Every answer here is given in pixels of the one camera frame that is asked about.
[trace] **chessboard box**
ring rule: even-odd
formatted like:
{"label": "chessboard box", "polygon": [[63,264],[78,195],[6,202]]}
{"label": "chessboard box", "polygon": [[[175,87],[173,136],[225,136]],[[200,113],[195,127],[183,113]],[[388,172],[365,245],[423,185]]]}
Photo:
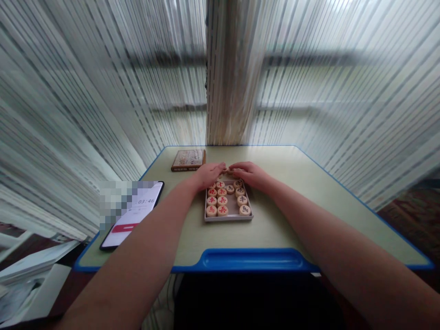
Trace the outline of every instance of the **chessboard box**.
{"label": "chessboard box", "polygon": [[[236,180],[223,180],[225,183],[225,186],[233,185],[233,183]],[[233,194],[227,194],[225,197],[228,198],[228,204],[226,205],[228,207],[228,215],[227,216],[215,216],[215,217],[208,217],[206,216],[206,208],[208,207],[207,200],[208,200],[208,190],[206,189],[205,193],[205,208],[203,209],[204,213],[204,219],[206,222],[216,222],[216,221],[242,221],[242,220],[252,220],[253,219],[253,209],[251,205],[251,200],[248,196],[248,191],[246,190],[245,185],[243,184],[244,188],[244,196],[247,197],[247,204],[251,208],[251,214],[250,215],[240,215],[240,212],[238,211],[239,207],[237,204],[237,197],[235,196],[235,192]]]}

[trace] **forearm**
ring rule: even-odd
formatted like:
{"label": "forearm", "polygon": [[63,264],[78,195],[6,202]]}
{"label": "forearm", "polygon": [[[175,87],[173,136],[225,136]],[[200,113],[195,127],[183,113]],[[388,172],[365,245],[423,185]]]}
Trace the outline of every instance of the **forearm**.
{"label": "forearm", "polygon": [[[77,327],[72,319],[80,316],[83,328],[139,328],[170,274],[196,193],[197,188],[185,180],[159,202],[89,282],[61,325]],[[124,317],[110,318],[109,313]]]}
{"label": "forearm", "polygon": [[438,321],[439,295],[401,262],[285,184],[266,185],[323,273],[372,325],[423,328]]}

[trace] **desk surface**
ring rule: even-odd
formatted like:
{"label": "desk surface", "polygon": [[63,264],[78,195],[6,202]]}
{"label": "desk surface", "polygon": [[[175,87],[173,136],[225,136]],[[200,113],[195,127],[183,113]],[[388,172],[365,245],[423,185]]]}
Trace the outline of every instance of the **desk surface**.
{"label": "desk surface", "polygon": [[[171,172],[178,150],[166,147],[141,180],[165,182],[164,198],[191,172]],[[252,161],[343,221],[352,225],[412,269],[432,268],[414,246],[362,204],[295,146],[205,147],[207,162]],[[182,230],[174,272],[221,270],[317,271],[313,260],[266,195],[247,187],[254,219],[248,222],[204,222],[204,192],[193,201]],[[76,270],[97,271],[110,256],[98,234],[78,258]]]}

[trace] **smartphone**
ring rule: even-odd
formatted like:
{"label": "smartphone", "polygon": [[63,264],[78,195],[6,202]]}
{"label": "smartphone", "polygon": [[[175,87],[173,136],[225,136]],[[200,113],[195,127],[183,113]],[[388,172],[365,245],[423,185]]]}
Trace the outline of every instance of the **smartphone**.
{"label": "smartphone", "polygon": [[132,204],[132,207],[113,225],[99,249],[102,251],[116,249],[154,209],[164,185],[163,181],[157,181],[152,188],[143,189],[144,191],[137,196],[136,203]]}

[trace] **person's right hand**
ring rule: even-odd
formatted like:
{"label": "person's right hand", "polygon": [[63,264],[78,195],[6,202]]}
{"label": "person's right hand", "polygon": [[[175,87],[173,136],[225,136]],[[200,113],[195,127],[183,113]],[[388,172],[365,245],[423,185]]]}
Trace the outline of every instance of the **person's right hand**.
{"label": "person's right hand", "polygon": [[243,179],[248,185],[258,190],[264,191],[264,187],[273,180],[269,174],[253,162],[235,163],[229,168],[234,171],[233,175]]}

